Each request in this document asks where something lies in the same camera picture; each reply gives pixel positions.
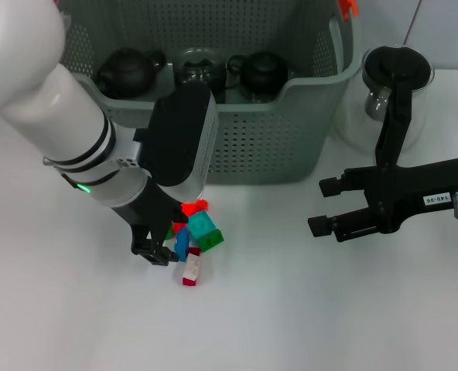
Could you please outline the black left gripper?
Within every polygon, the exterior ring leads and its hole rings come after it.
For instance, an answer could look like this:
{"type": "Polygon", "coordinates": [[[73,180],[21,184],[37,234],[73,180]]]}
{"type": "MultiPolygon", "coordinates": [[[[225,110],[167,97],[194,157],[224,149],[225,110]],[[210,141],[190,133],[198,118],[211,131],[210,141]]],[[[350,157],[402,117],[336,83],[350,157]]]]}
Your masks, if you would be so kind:
{"type": "Polygon", "coordinates": [[[113,210],[131,227],[131,252],[150,264],[168,266],[179,256],[162,245],[172,223],[187,223],[181,202],[164,193],[152,180],[130,203],[113,210]]]}

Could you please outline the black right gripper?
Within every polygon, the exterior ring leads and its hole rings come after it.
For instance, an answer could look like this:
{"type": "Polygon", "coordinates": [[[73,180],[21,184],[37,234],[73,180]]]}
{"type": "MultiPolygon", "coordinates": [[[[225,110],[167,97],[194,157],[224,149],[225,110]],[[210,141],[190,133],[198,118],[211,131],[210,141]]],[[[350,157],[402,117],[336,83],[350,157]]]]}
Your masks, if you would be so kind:
{"type": "Polygon", "coordinates": [[[374,166],[348,168],[339,178],[319,181],[323,197],[360,190],[368,208],[338,216],[308,219],[314,237],[338,242],[374,233],[394,233],[408,218],[446,209],[458,219],[458,158],[411,168],[396,166],[374,178],[374,166]]]}

